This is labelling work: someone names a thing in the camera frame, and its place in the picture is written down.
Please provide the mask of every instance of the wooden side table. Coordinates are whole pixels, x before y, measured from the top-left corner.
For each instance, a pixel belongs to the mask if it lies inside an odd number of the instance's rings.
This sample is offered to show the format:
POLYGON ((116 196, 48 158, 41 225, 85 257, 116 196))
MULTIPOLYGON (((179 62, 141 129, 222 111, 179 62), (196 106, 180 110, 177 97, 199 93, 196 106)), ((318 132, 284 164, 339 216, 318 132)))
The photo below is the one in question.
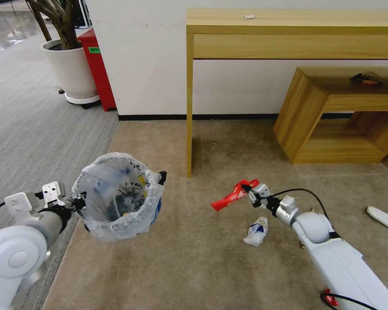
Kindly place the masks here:
POLYGON ((388 154, 388 67, 298 67, 274 128, 292 163, 377 163, 388 154), (360 72, 382 85, 352 82, 360 72), (355 111, 350 120, 321 119, 355 111))

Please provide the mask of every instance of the beige carpet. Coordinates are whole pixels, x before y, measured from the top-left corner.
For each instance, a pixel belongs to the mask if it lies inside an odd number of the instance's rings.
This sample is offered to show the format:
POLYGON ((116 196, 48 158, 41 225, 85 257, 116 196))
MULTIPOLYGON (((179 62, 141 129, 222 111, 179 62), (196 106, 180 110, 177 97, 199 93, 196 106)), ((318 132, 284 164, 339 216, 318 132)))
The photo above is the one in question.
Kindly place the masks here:
MULTIPOLYGON (((244 199, 215 212, 241 179, 259 178, 273 192, 313 190, 335 228, 360 250, 388 287, 388 228, 365 212, 388 212, 388 168, 291 165, 271 121, 195 121, 194 170, 185 178, 185 122, 121 122, 110 151, 128 152, 168 171, 163 207, 147 234, 116 243, 78 224, 45 310, 59 309, 326 309, 322 280, 288 227, 244 199), (242 239, 259 216, 269 234, 258 248, 242 239)), ((296 193, 303 210, 313 197, 296 193)))

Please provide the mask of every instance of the white flower pot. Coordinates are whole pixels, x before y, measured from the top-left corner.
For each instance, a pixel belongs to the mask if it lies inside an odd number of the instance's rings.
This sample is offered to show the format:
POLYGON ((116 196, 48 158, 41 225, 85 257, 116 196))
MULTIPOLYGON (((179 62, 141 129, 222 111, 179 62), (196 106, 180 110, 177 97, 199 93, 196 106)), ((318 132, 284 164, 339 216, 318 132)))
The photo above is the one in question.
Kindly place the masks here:
POLYGON ((74 50, 50 50, 58 44, 60 40, 49 41, 43 48, 59 86, 65 91, 66 100, 74 104, 98 101, 98 91, 83 47, 74 50))

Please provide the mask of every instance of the green label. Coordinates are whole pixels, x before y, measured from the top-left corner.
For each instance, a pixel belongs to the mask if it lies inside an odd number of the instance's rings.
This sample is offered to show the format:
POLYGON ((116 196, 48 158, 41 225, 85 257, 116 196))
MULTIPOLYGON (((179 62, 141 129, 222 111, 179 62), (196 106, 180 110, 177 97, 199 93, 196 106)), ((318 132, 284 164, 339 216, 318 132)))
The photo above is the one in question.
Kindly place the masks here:
POLYGON ((91 53, 91 54, 100 54, 99 47, 90 47, 89 48, 89 53, 91 53))

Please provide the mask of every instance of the wooden shelf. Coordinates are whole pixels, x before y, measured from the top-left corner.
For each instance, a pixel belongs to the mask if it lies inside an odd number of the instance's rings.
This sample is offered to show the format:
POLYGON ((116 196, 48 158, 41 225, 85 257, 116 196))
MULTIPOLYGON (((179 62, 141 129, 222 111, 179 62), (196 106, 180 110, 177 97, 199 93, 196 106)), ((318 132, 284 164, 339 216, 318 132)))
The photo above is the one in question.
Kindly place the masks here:
POLYGON ((348 120, 320 120, 295 163, 374 163, 385 153, 348 120))

